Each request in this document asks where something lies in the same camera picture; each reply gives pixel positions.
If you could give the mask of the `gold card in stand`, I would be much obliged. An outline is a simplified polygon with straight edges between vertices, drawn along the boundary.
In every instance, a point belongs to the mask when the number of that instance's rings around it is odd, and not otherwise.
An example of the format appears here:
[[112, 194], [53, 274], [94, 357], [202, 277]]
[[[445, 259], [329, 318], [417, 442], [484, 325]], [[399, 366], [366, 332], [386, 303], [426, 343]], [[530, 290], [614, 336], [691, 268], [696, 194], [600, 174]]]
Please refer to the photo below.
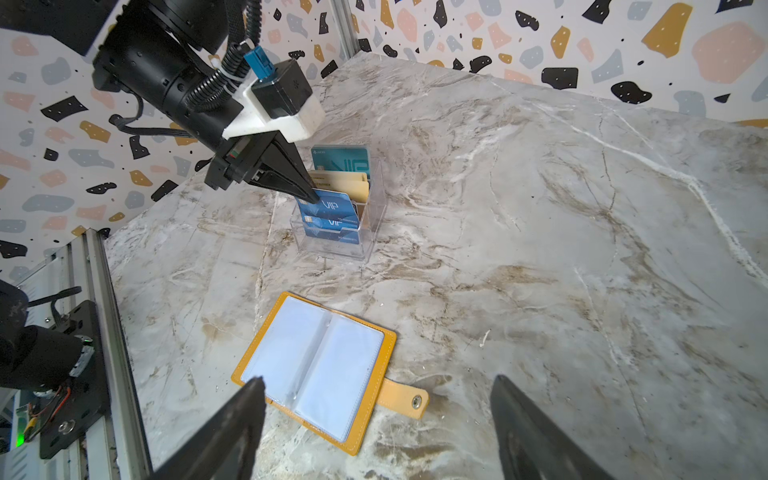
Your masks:
[[368, 202], [370, 184], [364, 172], [311, 170], [309, 175], [318, 189], [347, 194], [356, 203]]

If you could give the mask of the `teal VIP card in stand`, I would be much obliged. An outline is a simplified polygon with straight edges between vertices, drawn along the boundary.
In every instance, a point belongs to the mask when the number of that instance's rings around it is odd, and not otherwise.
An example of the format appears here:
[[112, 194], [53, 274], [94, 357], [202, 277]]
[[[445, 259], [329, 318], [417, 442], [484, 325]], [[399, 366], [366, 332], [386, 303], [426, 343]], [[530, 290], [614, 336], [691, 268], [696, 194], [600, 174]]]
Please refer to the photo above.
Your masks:
[[370, 156], [365, 146], [316, 145], [310, 153], [316, 170], [363, 173], [370, 177]]

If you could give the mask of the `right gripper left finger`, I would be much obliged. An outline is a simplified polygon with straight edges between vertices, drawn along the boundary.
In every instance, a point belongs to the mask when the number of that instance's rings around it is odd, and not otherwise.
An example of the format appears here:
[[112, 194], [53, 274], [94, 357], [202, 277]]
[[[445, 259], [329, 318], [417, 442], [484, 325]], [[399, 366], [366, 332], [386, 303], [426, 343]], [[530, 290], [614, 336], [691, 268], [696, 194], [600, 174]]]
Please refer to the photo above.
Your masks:
[[262, 378], [249, 380], [152, 479], [249, 479], [265, 421]]

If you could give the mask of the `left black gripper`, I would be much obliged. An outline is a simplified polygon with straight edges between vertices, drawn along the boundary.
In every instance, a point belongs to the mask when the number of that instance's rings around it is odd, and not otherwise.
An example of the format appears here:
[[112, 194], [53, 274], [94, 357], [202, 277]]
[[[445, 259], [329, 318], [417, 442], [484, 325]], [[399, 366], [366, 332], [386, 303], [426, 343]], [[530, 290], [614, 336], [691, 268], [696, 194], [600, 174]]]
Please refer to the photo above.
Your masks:
[[254, 134], [224, 141], [208, 165], [205, 184], [213, 190], [227, 190], [232, 183], [286, 193], [310, 204], [319, 202], [297, 147], [282, 134]]

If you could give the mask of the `blue VIP card in stand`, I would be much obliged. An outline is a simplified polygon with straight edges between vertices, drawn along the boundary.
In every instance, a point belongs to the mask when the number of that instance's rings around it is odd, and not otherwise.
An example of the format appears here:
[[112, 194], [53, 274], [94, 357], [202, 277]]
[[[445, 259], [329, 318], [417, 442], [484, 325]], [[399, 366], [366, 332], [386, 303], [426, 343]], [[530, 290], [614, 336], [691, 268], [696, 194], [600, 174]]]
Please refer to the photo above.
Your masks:
[[359, 225], [354, 222], [303, 216], [302, 224], [305, 234], [311, 238], [344, 244], [358, 245], [360, 243]]

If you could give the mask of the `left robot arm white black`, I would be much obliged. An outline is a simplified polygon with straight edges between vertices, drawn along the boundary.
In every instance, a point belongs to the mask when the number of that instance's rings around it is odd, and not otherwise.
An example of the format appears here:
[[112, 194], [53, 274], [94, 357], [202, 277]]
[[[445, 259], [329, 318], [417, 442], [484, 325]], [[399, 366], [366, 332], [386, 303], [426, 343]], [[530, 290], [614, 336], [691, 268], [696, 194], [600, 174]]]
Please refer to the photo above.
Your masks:
[[213, 152], [206, 184], [319, 200], [297, 150], [324, 118], [298, 62], [260, 44], [258, 1], [5, 1], [4, 29], [92, 54], [93, 84], [124, 91], [172, 121], [166, 134]]

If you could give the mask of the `yellow leather card holder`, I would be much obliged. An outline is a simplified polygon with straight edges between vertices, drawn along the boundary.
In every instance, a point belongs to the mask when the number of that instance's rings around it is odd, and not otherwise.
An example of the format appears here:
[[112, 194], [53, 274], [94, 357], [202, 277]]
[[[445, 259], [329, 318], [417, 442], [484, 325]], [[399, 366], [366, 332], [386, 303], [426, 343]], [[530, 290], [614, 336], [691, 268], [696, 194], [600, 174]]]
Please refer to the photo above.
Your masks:
[[429, 393], [386, 377], [394, 331], [282, 293], [234, 369], [240, 386], [265, 384], [269, 404], [350, 456], [375, 406], [419, 420]]

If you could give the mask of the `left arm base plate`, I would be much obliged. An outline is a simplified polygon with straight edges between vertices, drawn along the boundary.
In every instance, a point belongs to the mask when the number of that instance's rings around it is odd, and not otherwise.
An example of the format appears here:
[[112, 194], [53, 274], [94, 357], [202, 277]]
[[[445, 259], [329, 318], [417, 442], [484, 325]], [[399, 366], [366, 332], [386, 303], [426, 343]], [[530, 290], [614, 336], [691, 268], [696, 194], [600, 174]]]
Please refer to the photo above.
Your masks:
[[52, 409], [53, 416], [39, 435], [40, 458], [52, 459], [59, 451], [84, 439], [87, 430], [109, 407], [109, 389], [104, 352], [99, 329], [97, 305], [85, 300], [68, 314], [64, 332], [91, 347], [93, 353], [79, 375], [67, 380], [61, 398]]

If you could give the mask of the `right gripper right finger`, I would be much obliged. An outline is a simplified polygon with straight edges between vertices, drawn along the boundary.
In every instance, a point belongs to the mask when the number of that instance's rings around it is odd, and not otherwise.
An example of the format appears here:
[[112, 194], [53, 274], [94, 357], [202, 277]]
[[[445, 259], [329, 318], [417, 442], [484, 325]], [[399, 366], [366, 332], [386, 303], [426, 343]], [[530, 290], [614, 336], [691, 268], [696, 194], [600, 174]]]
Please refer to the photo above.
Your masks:
[[490, 407], [506, 479], [610, 479], [508, 377], [495, 377]]

